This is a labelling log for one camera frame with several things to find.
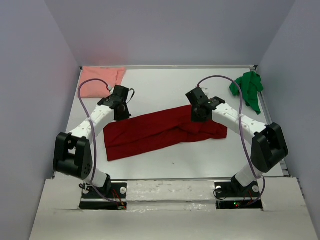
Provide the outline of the red t-shirt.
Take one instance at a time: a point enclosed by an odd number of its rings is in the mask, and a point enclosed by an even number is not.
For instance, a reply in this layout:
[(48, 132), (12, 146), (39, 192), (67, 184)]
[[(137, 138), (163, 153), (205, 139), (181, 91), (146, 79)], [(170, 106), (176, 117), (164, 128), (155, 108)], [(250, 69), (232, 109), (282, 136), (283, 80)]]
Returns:
[(103, 129), (109, 162), (164, 149), (180, 143), (223, 140), (228, 129), (214, 121), (192, 122), (190, 105), (140, 115)]

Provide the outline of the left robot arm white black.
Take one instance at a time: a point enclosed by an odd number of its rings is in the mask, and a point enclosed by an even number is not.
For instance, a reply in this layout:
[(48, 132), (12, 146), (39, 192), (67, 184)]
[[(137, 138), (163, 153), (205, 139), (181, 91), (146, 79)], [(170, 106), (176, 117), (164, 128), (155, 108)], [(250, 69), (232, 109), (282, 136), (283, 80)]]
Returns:
[(116, 121), (131, 117), (128, 109), (129, 92), (132, 88), (115, 85), (108, 97), (102, 98), (92, 113), (87, 110), (78, 87), (78, 99), (86, 119), (69, 133), (61, 132), (55, 140), (53, 169), (55, 172), (83, 181), (83, 190), (90, 186), (97, 196), (106, 199), (112, 189), (111, 177), (98, 170), (97, 136), (104, 128)]

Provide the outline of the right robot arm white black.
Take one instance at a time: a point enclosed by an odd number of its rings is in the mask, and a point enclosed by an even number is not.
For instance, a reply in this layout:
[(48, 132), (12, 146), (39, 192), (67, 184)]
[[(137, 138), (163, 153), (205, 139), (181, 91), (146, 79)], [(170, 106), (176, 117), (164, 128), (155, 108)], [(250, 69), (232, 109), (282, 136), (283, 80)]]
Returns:
[(223, 99), (209, 99), (200, 87), (186, 93), (191, 104), (193, 122), (215, 122), (240, 135), (242, 143), (251, 145), (249, 162), (231, 178), (227, 191), (242, 196), (249, 186), (263, 174), (268, 173), (282, 161), (289, 150), (282, 131), (277, 123), (262, 123), (235, 110)]

